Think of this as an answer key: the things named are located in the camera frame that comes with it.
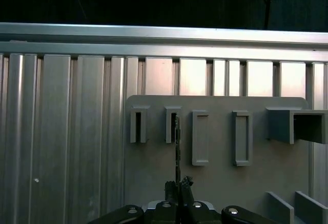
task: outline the screw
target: screw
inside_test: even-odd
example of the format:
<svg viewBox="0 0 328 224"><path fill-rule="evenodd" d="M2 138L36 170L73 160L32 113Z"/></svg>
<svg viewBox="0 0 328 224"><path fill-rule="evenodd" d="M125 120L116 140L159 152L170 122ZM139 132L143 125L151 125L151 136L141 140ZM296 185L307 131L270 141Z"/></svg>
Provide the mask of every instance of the screw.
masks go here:
<svg viewBox="0 0 328 224"><path fill-rule="evenodd" d="M129 214L135 214L135 213L137 213L138 211L135 209L135 208L131 208L131 209L129 209L129 211L128 211L128 213Z"/></svg>
<svg viewBox="0 0 328 224"><path fill-rule="evenodd" d="M201 203L199 203L199 202L194 202L193 206L194 206L195 208L200 208L200 207L201 207Z"/></svg>
<svg viewBox="0 0 328 224"><path fill-rule="evenodd" d="M238 214L238 210L236 210L234 208L230 208L228 211L229 211L230 214L233 214L233 215Z"/></svg>
<svg viewBox="0 0 328 224"><path fill-rule="evenodd" d="M170 205L168 202L163 203L162 206L163 206L164 208L169 208L169 207L171 207L171 205Z"/></svg>

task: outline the metal wall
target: metal wall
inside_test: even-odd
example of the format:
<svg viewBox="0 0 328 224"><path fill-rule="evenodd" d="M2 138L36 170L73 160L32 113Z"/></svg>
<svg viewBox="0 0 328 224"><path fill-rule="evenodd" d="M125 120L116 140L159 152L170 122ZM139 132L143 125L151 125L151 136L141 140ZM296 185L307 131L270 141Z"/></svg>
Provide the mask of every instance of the metal wall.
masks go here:
<svg viewBox="0 0 328 224"><path fill-rule="evenodd" d="M131 95L328 107L324 33L0 24L0 52L1 223L86 223L124 204ZM310 146L310 196L328 205L328 148Z"/></svg>

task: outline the gray plastic board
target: gray plastic board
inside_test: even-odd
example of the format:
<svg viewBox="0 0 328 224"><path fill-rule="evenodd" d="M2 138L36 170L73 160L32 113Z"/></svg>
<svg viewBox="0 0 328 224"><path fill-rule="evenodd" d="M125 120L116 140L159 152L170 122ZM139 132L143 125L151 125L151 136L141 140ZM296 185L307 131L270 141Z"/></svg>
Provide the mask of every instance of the gray plastic board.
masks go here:
<svg viewBox="0 0 328 224"><path fill-rule="evenodd" d="M181 178L193 177L196 200L209 201L218 211L239 205L264 214L266 192L292 206L295 191L308 194L309 142L268 140L267 108L307 109L303 98L136 95L125 106L125 204L164 200L165 182L175 179L175 145L166 141L167 112L179 108ZM234 139L241 142L237 152ZM235 165L235 157L248 156L250 161Z"/></svg>

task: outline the gray plastic block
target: gray plastic block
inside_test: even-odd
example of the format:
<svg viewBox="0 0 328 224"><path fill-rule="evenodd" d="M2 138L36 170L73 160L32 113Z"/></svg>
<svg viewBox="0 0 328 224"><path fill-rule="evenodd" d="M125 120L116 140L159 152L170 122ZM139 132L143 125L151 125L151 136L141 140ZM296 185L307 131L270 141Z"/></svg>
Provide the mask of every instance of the gray plastic block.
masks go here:
<svg viewBox="0 0 328 224"><path fill-rule="evenodd" d="M297 139L327 144L327 110L269 108L268 111L270 139L289 144Z"/></svg>
<svg viewBox="0 0 328 224"><path fill-rule="evenodd" d="M268 192L268 217L280 224L294 224L294 208L273 192Z"/></svg>
<svg viewBox="0 0 328 224"><path fill-rule="evenodd" d="M209 113L193 110L192 164L206 166L209 163Z"/></svg>
<svg viewBox="0 0 328 224"><path fill-rule="evenodd" d="M248 111L233 111L234 165L250 166L253 157L253 119Z"/></svg>
<svg viewBox="0 0 328 224"><path fill-rule="evenodd" d="M167 106L166 108L166 143L174 142L175 117L180 116L180 106Z"/></svg>
<svg viewBox="0 0 328 224"><path fill-rule="evenodd" d="M193 177L195 199L212 203L219 212L228 205L238 205L265 216L267 191L292 206L296 190L308 194L309 142L300 140L290 146L268 139L267 107L307 109L303 98L137 95L129 97L125 105L124 204L142 206L163 199L165 182L175 179L175 144L166 143L167 107L180 107L181 177ZM136 106L148 107L146 143L130 143L131 108ZM196 115L196 111L201 110L207 111L208 116L203 117L206 122ZM253 155L252 164L247 167L234 166L236 120L233 111L248 111L252 115L253 125L249 123L249 130L253 132ZM197 140L194 140L195 116L198 117L196 123L200 124ZM245 128L245 118L240 118L242 122L237 124ZM242 134L245 137L240 141L244 143L249 138L245 131L238 136ZM205 160L204 141L208 145L208 163L204 167L194 166L195 159ZM245 153L238 158L244 160Z"/></svg>
<svg viewBox="0 0 328 224"><path fill-rule="evenodd" d="M302 192L295 192L295 214L305 223L328 224L328 207Z"/></svg>
<svg viewBox="0 0 328 224"><path fill-rule="evenodd" d="M130 143L146 143L147 109L148 106L135 106L131 108Z"/></svg>

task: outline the vertical aluminum slat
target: vertical aluminum slat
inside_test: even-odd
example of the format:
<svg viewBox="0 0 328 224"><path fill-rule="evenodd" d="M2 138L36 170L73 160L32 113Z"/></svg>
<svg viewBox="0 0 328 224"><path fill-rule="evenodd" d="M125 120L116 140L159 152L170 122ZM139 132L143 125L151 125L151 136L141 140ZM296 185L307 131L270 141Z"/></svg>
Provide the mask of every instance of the vertical aluminum slat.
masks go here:
<svg viewBox="0 0 328 224"><path fill-rule="evenodd" d="M180 62L173 62L173 95L178 96L180 92Z"/></svg>
<svg viewBox="0 0 328 224"><path fill-rule="evenodd" d="M5 148L6 148L6 113L7 113L7 80L8 59L0 55L0 189L5 186ZM4 191L0 191L0 213L4 212Z"/></svg>
<svg viewBox="0 0 328 224"><path fill-rule="evenodd" d="M70 97L69 97L69 172L68 172L68 208L70 211L67 213L67 222L76 223L79 219L79 205L76 203L79 201L79 146L76 142L79 138L79 134L76 134L79 128L80 120L77 119L80 114L80 107L78 106L78 98L81 98L81 91L78 90L78 64L77 59L71 60L70 66Z"/></svg>
<svg viewBox="0 0 328 224"><path fill-rule="evenodd" d="M109 136L109 109L110 109L110 74L111 74L111 61L105 59L104 64L104 88L102 102L102 140L100 152L100 215L108 213L107 210L107 191L108 191L108 136Z"/></svg>
<svg viewBox="0 0 328 224"><path fill-rule="evenodd" d="M305 98L305 64L280 63L280 96Z"/></svg>
<svg viewBox="0 0 328 224"><path fill-rule="evenodd" d="M206 95L206 60L180 60L180 95Z"/></svg>
<svg viewBox="0 0 328 224"><path fill-rule="evenodd" d="M172 95L172 59L146 58L146 95Z"/></svg>
<svg viewBox="0 0 328 224"><path fill-rule="evenodd" d="M328 65L324 65L324 76L323 76L323 107L324 109L328 109ZM323 155L325 158L325 180L323 180L322 185L328 185L328 146L325 147L325 154ZM326 195L325 195L325 206L328 206L328 189L325 188Z"/></svg>
<svg viewBox="0 0 328 224"><path fill-rule="evenodd" d="M307 75L307 101L311 108L324 109L324 64L312 64ZM313 198L322 204L326 204L326 146L313 143Z"/></svg>
<svg viewBox="0 0 328 224"><path fill-rule="evenodd" d="M30 221L37 56L24 57L22 145L19 174L19 222Z"/></svg>
<svg viewBox="0 0 328 224"><path fill-rule="evenodd" d="M107 210L113 211L123 203L122 127L124 108L125 59L113 57L110 73L110 106L108 133Z"/></svg>
<svg viewBox="0 0 328 224"><path fill-rule="evenodd" d="M272 62L248 61L246 68L246 96L271 97L273 95Z"/></svg>
<svg viewBox="0 0 328 224"><path fill-rule="evenodd" d="M229 60L227 62L227 96L240 95L240 62Z"/></svg>
<svg viewBox="0 0 328 224"><path fill-rule="evenodd" d="M226 95L226 61L215 59L213 61L213 96Z"/></svg>
<svg viewBox="0 0 328 224"><path fill-rule="evenodd" d="M100 149L103 120L104 58L79 57L76 80L76 115L72 172L77 212L72 223L87 223L99 216Z"/></svg>
<svg viewBox="0 0 328 224"><path fill-rule="evenodd" d="M214 64L212 61L206 62L206 96L214 95Z"/></svg>
<svg viewBox="0 0 328 224"><path fill-rule="evenodd" d="M132 95L137 95L138 94L138 65L139 65L139 59L137 57L128 57L126 58L125 66L125 100L128 99ZM123 130L123 141L125 141L124 136L127 136L128 131ZM123 170L122 170L122 199L123 199L123 204L125 203L125 178L124 178L124 158L122 159L123 163Z"/></svg>
<svg viewBox="0 0 328 224"><path fill-rule="evenodd" d="M11 55L8 72L4 216L7 223L18 223L19 164L21 160L24 61Z"/></svg>
<svg viewBox="0 0 328 224"><path fill-rule="evenodd" d="M35 86L35 114L34 114L34 138L32 147L32 165L31 165L31 190L30 190L30 205L29 205L29 224L38 223L38 208L39 208L39 175L40 175L40 127L41 127L41 86L42 86L42 71L43 60L38 58Z"/></svg>
<svg viewBox="0 0 328 224"><path fill-rule="evenodd" d="M126 59L126 84L125 99L138 93L138 58L129 57Z"/></svg>
<svg viewBox="0 0 328 224"><path fill-rule="evenodd" d="M70 57L44 57L39 221L65 223L67 211Z"/></svg>
<svg viewBox="0 0 328 224"><path fill-rule="evenodd" d="M28 223L36 56L11 55L8 74L6 121L6 222Z"/></svg>
<svg viewBox="0 0 328 224"><path fill-rule="evenodd" d="M140 59L138 61L138 82L137 93L138 95L145 94L145 80L146 80L146 62Z"/></svg>

